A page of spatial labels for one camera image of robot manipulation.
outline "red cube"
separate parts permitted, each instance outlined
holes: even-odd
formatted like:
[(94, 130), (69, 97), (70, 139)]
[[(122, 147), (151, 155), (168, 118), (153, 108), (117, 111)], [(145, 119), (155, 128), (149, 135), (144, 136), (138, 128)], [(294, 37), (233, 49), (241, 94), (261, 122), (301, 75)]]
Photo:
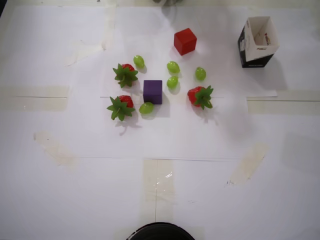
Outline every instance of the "red cube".
[(174, 46), (181, 55), (192, 52), (196, 49), (197, 37), (187, 28), (174, 34)]

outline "toy strawberry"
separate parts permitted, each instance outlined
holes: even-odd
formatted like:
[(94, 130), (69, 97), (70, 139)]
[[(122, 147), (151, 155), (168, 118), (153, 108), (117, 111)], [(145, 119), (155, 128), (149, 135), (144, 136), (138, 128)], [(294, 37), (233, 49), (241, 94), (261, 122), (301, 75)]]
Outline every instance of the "toy strawberry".
[(120, 87), (123, 88), (124, 86), (132, 86), (132, 83), (138, 78), (136, 77), (138, 71), (134, 69), (133, 66), (130, 64), (118, 64), (118, 68), (113, 68), (113, 71), (115, 72), (115, 80), (119, 81), (118, 84), (120, 84)]
[(130, 96), (122, 95), (117, 96), (115, 99), (110, 97), (112, 105), (106, 109), (112, 111), (111, 119), (115, 120), (117, 117), (120, 121), (125, 119), (125, 116), (132, 117), (134, 109), (134, 103)]
[(210, 102), (211, 94), (213, 92), (213, 88), (208, 86), (207, 88), (203, 86), (197, 86), (188, 91), (188, 97), (190, 102), (196, 106), (205, 109), (205, 107), (212, 109), (212, 104)]

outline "white box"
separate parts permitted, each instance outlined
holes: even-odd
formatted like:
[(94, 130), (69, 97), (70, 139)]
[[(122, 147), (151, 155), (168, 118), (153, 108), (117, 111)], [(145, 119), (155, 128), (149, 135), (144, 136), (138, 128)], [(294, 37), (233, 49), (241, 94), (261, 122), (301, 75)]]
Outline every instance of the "white box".
[(238, 47), (243, 68), (263, 68), (279, 48), (271, 18), (249, 17), (238, 39)]

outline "purple block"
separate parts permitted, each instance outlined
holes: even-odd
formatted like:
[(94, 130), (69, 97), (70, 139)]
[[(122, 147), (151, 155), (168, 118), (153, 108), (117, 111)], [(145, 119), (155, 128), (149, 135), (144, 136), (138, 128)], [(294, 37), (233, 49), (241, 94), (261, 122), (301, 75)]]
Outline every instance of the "purple block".
[(162, 80), (143, 81), (143, 101), (162, 104)]

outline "green grape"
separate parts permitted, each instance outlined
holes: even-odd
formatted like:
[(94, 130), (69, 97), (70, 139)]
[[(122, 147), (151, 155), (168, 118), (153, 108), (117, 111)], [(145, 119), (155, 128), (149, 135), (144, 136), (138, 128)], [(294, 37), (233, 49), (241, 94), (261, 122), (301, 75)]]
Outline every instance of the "green grape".
[(154, 105), (151, 102), (145, 102), (139, 108), (141, 114), (150, 114), (154, 110)]
[(199, 81), (203, 81), (205, 80), (206, 76), (207, 76), (206, 70), (198, 66), (195, 70), (196, 79), (198, 79)]
[(180, 72), (180, 67), (179, 67), (178, 63), (176, 63), (175, 61), (168, 62), (166, 67), (168, 68), (170, 73), (178, 74)]
[(170, 89), (176, 88), (176, 86), (178, 85), (178, 77), (177, 76), (169, 77), (168, 81), (166, 81), (166, 85)]
[(138, 68), (142, 69), (145, 67), (145, 60), (140, 55), (135, 55), (133, 58), (133, 62)]

